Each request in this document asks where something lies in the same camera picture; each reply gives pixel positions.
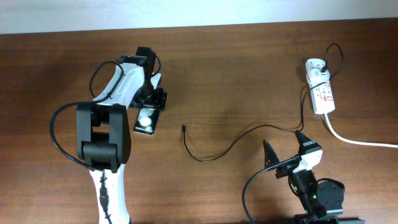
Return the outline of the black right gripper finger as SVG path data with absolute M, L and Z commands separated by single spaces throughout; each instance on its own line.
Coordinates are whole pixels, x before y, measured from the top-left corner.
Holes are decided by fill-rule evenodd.
M 277 157 L 275 150 L 273 150 L 271 144 L 268 141 L 263 140 L 263 146 L 264 146 L 264 155 L 265 155 L 264 167 L 269 168 L 271 166 L 278 164 L 280 160 Z
M 306 137 L 306 135 L 304 135 L 301 131 L 296 130 L 295 137 L 299 143 L 299 154 L 309 154 L 317 150 L 317 142 Z

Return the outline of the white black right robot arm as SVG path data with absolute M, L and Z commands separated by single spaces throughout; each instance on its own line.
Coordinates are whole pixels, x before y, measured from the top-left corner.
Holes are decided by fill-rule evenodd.
M 316 179 L 312 169 L 321 161 L 321 145 L 301 131 L 295 132 L 299 148 L 292 158 L 280 161 L 270 143 L 263 141 L 264 167 L 275 170 L 277 179 L 286 177 L 290 190 L 298 197 L 305 210 L 294 216 L 295 223 L 365 223 L 359 218 L 343 218 L 345 185 L 331 178 Z

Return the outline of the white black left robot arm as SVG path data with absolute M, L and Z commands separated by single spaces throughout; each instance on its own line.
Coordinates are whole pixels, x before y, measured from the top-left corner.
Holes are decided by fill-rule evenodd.
M 76 109 L 77 154 L 94 182 L 100 223 L 130 223 L 124 170 L 131 155 L 131 132 L 151 136 L 167 93 L 157 55 L 123 55 L 102 93 Z

